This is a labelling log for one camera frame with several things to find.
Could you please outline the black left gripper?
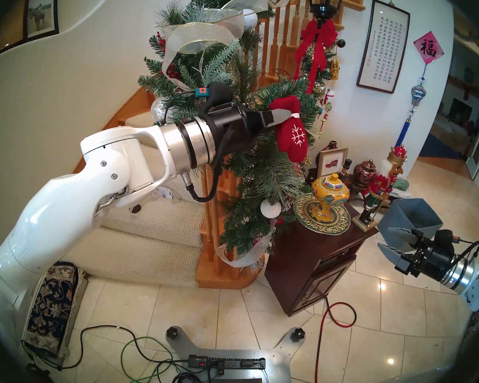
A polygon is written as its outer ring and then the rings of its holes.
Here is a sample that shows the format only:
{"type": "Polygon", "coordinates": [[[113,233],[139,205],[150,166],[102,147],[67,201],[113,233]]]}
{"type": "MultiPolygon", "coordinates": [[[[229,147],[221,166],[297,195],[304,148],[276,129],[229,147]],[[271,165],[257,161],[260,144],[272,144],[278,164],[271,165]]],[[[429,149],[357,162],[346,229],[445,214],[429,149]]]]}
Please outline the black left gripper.
{"type": "Polygon", "coordinates": [[[292,115],[287,109],[252,111],[244,104],[230,102],[207,112],[206,124],[217,148],[222,147],[223,154],[232,154],[249,151],[268,126],[282,124],[292,115]]]}

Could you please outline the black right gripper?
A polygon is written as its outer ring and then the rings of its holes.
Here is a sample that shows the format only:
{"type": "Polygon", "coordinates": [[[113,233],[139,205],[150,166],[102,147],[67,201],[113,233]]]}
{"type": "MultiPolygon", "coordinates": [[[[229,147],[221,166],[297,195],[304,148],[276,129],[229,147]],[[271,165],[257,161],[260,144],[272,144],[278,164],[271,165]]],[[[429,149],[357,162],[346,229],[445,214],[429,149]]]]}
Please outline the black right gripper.
{"type": "Polygon", "coordinates": [[[448,229],[437,231],[434,239],[430,240],[416,229],[389,227],[385,232],[385,241],[387,245],[378,243],[378,248],[387,260],[405,275],[412,274],[418,277],[423,273],[427,277],[441,281],[455,260],[453,246],[455,236],[448,229]],[[393,248],[403,247],[404,244],[409,245],[415,253],[402,253],[393,248]]]}

